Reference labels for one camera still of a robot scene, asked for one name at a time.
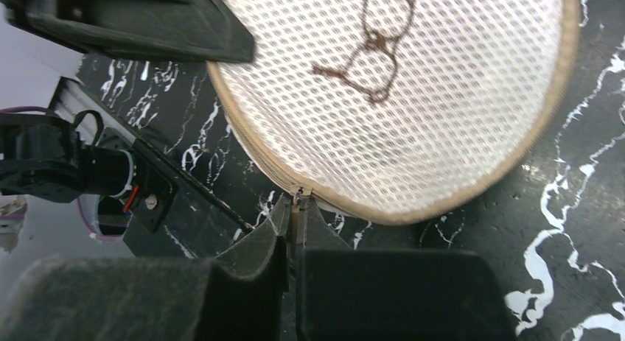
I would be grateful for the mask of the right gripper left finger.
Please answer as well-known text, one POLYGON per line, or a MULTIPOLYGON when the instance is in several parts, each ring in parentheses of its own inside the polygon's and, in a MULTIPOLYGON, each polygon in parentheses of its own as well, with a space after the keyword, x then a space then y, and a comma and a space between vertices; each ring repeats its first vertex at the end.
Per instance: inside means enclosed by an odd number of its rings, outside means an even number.
POLYGON ((210 259, 47 259, 1 311, 3 340, 278 340, 291 201, 210 259))

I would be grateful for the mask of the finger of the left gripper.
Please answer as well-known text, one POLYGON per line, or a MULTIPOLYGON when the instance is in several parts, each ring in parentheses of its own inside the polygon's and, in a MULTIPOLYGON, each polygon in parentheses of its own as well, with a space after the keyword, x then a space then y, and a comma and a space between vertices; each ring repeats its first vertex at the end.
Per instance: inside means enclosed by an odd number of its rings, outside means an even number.
POLYGON ((1 0, 5 20, 81 53, 250 63, 253 35, 223 0, 1 0))

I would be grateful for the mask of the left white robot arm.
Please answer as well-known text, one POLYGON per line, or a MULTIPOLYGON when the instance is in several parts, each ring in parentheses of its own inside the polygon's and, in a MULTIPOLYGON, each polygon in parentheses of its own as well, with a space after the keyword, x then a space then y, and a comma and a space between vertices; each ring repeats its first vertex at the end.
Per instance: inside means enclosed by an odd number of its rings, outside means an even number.
MULTIPOLYGON (((14 27, 78 52, 138 61, 254 59, 251 33, 223 0, 1 0, 14 27)), ((123 200, 149 231, 168 215, 177 178, 137 140, 112 134, 98 110, 1 112, 1 193, 70 203, 123 200)))

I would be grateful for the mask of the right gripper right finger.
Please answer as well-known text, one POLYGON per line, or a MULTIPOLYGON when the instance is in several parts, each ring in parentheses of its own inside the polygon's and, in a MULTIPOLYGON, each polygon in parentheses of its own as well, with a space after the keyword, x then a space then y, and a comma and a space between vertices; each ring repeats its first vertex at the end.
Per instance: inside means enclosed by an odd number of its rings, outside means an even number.
POLYGON ((355 250, 317 202, 295 206, 300 340, 515 340, 492 269, 473 252, 355 250))

